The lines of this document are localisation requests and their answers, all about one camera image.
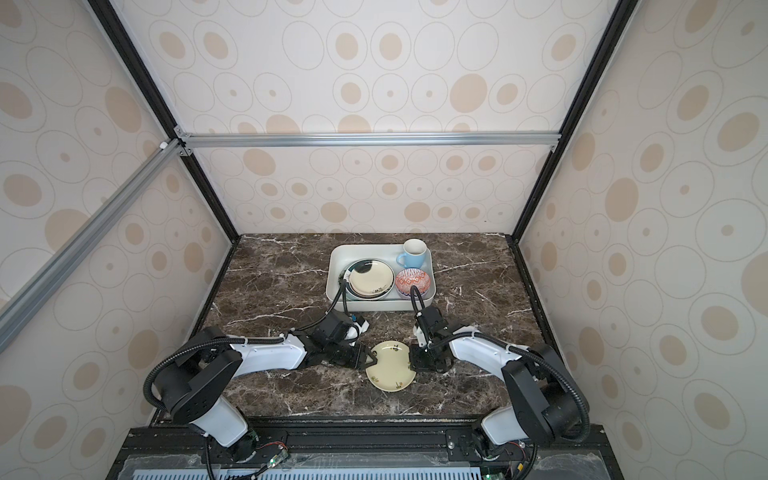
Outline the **cream plate red flowers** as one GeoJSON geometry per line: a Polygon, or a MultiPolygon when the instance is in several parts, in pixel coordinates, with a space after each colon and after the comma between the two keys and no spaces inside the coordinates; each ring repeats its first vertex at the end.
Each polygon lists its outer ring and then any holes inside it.
{"type": "Polygon", "coordinates": [[[369,381],[384,392],[398,392],[407,388],[415,379],[411,369],[409,348],[398,341],[384,341],[373,350],[376,364],[366,369],[369,381]]]}

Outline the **red patterned bowl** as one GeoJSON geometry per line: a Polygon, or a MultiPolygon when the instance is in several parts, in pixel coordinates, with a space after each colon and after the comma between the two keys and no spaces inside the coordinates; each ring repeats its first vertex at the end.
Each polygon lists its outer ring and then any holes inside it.
{"type": "Polygon", "coordinates": [[[406,268],[395,276],[395,288],[398,294],[407,298],[411,295],[411,288],[416,287],[422,296],[425,296],[432,285],[430,275],[419,268],[406,268]]]}

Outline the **blue mug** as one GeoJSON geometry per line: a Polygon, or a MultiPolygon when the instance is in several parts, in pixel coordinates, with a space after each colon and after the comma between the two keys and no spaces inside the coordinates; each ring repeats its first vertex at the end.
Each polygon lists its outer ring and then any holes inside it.
{"type": "Polygon", "coordinates": [[[426,259],[428,253],[428,247],[426,243],[420,239],[409,239],[403,244],[403,251],[397,256],[396,262],[398,265],[406,269],[420,269],[426,259]]]}

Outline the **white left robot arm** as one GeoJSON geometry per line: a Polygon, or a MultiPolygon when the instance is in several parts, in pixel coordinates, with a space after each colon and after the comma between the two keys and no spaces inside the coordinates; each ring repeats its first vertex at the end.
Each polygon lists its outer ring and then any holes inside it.
{"type": "Polygon", "coordinates": [[[175,424],[192,425],[225,448],[242,445],[251,427],[224,398],[240,376],[272,370],[299,370],[323,363],[352,370],[377,364],[377,355],[359,342],[366,322],[335,312],[277,337],[239,337],[206,327],[148,373],[145,400],[170,414],[175,424]]]}

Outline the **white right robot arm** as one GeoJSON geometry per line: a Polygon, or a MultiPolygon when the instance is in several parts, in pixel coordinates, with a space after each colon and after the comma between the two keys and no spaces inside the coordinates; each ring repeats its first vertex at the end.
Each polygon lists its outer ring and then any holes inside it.
{"type": "Polygon", "coordinates": [[[511,344],[473,327],[414,326],[409,346],[417,372],[449,370],[470,363],[502,380],[510,404],[492,411],[475,426],[476,448],[488,454],[510,442],[549,446],[557,440],[581,443],[591,431],[589,404],[558,354],[545,344],[511,344]]]}

